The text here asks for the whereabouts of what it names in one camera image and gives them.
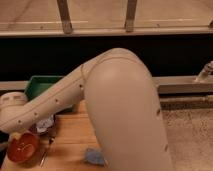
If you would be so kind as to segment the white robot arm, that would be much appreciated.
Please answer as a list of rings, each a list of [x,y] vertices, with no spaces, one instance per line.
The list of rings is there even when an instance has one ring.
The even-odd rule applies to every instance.
[[[152,75],[124,48],[81,64],[30,102],[3,102],[0,131],[20,132],[83,100],[109,171],[173,171]]]

